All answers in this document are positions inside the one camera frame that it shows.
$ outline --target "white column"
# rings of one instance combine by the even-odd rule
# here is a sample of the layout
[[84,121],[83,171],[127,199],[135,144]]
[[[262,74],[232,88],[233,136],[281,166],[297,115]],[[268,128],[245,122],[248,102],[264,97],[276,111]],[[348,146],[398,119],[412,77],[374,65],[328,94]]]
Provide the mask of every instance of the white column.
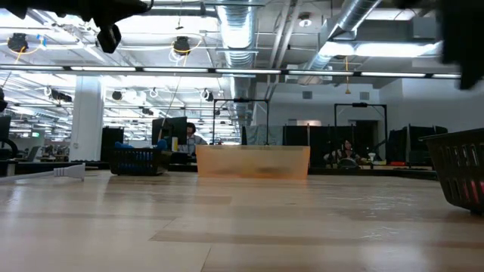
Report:
[[100,77],[77,76],[70,138],[71,161],[98,161],[101,158],[104,96]]

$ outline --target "black frame structure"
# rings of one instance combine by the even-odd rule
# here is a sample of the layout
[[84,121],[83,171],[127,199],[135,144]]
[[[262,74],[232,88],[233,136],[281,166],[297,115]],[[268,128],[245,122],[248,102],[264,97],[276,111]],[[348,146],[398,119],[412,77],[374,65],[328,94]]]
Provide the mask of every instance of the black frame structure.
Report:
[[[334,140],[335,140],[335,142],[338,141],[338,113],[337,113],[338,106],[351,106],[351,107],[359,107],[359,108],[366,108],[366,107],[373,107],[373,108],[382,107],[383,108],[383,119],[384,119],[384,122],[385,122],[385,157],[386,157],[386,151],[387,151],[387,147],[388,147],[388,119],[387,119],[387,116],[386,116],[386,104],[367,104],[367,103],[334,104]],[[337,161],[338,160],[338,152],[335,152],[335,156],[336,156],[336,161]]]
[[267,105],[266,113],[266,133],[265,133],[265,144],[269,145],[269,100],[267,99],[245,99],[245,98],[235,98],[235,99],[214,99],[213,100],[213,127],[212,127],[212,143],[215,145],[215,118],[217,117],[217,102],[234,102],[234,103],[250,103],[250,102],[265,102]]

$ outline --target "woman sitting at desk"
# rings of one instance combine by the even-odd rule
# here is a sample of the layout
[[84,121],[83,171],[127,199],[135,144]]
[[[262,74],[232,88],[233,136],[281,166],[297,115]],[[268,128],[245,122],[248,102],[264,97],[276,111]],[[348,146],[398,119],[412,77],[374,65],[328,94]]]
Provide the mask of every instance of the woman sitting at desk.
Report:
[[342,145],[344,146],[343,151],[342,150],[336,150],[337,155],[336,155],[335,151],[333,151],[331,154],[326,154],[326,155],[324,155],[324,160],[326,160],[326,162],[330,162],[330,163],[339,162],[341,159],[352,159],[355,162],[360,161],[361,157],[352,150],[352,145],[351,145],[350,141],[345,140],[344,144],[342,144]]

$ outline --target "wooden table surface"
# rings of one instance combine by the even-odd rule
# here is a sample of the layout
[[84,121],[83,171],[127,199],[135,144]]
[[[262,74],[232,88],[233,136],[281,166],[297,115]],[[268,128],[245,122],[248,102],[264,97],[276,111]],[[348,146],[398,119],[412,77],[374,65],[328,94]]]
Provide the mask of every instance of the wooden table surface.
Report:
[[484,271],[436,181],[88,174],[0,184],[1,271]]

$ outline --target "person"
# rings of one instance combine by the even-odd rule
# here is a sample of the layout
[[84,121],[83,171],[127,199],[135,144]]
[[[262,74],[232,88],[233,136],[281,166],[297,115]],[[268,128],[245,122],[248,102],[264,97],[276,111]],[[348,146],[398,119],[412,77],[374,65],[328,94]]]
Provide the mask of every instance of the person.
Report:
[[[356,162],[359,162],[361,157],[353,151],[352,149],[352,144],[350,141],[348,140],[345,140],[342,144],[343,146],[343,150],[337,150],[338,152],[338,162],[341,160],[341,159],[352,159]],[[336,153],[333,151],[331,153],[331,158],[330,158],[330,154],[326,154],[324,155],[324,159],[327,161],[327,162],[335,162],[335,159],[336,159]]]
[[187,123],[187,144],[180,145],[178,147],[179,152],[195,155],[195,148],[197,145],[207,145],[202,137],[195,135],[195,132],[197,132],[195,124],[190,122]]

